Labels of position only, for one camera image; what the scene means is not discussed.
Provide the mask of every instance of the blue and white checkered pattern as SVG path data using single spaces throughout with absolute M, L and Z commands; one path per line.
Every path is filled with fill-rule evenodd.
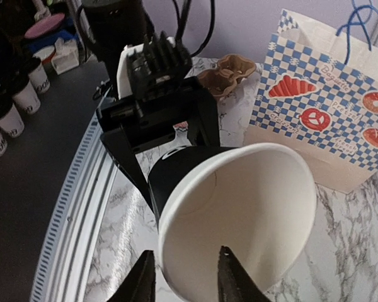
M 333 60 L 328 55 L 278 35 L 272 35 L 268 48 L 250 124 L 313 144 L 357 164 L 359 167 L 376 171 L 378 169 L 378 148 L 369 145 L 364 140 L 362 132 L 367 128 L 378 128 L 378 115 L 367 111 L 362 100 L 367 91 L 378 91 L 378 82 Z M 349 84 L 350 92 L 344 92 L 337 85 L 325 82 L 318 68 L 323 64 L 330 64 L 333 67 L 332 73 Z M 318 90 L 306 96 L 270 98 L 269 88 L 274 86 L 283 74 L 307 79 L 317 86 Z M 361 117 L 354 120 L 347 118 L 331 107 L 334 101 Z M 332 124 L 325 131 L 309 130 L 301 124 L 299 115 L 305 109 L 312 107 L 319 108 L 331 115 Z M 298 130 L 298 133 L 294 133 L 271 119 L 272 113 L 290 123 L 293 128 Z M 335 148 L 336 138 L 356 145 L 358 150 L 354 154 L 344 153 Z
M 289 15 L 288 11 L 282 9 L 282 14 L 280 16 L 280 21 L 277 26 L 277 33 L 282 33 L 286 30 L 291 30 L 293 28 L 298 28 L 297 22 Z

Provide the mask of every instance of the croissant illustration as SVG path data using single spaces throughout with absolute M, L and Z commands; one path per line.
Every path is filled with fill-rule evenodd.
M 271 98 L 280 98 L 286 96 L 301 96 L 316 91 L 316 86 L 305 80 L 292 78 L 285 75 L 270 91 Z

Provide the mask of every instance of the bread illustration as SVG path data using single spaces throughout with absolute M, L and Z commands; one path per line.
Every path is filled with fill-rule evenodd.
M 378 113 L 378 91 L 367 93 L 363 98 L 363 104 L 367 110 Z
M 363 136 L 367 143 L 372 145 L 375 148 L 378 148 L 378 129 L 376 128 L 369 128 L 364 130 Z
M 271 98 L 281 98 L 290 96 L 302 96 L 316 91 L 316 86 L 297 78 L 285 75 L 282 80 L 269 90 Z

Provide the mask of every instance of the pink bowl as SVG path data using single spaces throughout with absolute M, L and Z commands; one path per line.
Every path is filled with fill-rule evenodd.
M 64 14 L 54 14 L 52 16 L 46 17 L 45 19 L 42 19 L 38 22 L 36 22 L 34 25 L 30 27 L 29 30 L 26 31 L 24 37 L 26 39 L 36 39 L 40 36 L 55 30 L 60 26 L 60 24 L 64 20 Z

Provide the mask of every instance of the marble table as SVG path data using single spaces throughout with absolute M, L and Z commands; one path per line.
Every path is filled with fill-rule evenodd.
M 196 59 L 190 76 L 215 67 L 216 62 Z M 255 73 L 219 102 L 222 145 L 242 145 L 257 83 Z M 186 132 L 178 130 L 173 142 L 138 155 L 144 174 L 168 150 L 187 143 Z M 110 161 L 104 156 L 104 162 Z M 74 301 L 107 301 L 143 250 L 154 250 L 157 256 L 153 213 L 120 171 L 109 175 L 103 210 L 97 215 L 98 229 L 92 232 L 92 247 L 87 247 L 86 260 L 81 264 L 86 273 L 81 274 L 84 277 L 78 281 L 80 294 L 75 295 Z M 378 301 L 378 173 L 348 195 L 320 185 L 317 192 L 316 221 L 308 243 L 289 272 L 266 295 L 275 302 Z M 78 251 L 74 255 L 84 256 Z M 75 264 L 68 271 L 74 269 L 77 270 Z M 159 266 L 156 269 L 156 301 L 180 301 L 166 284 Z M 58 284 L 57 289 L 62 290 L 62 283 Z

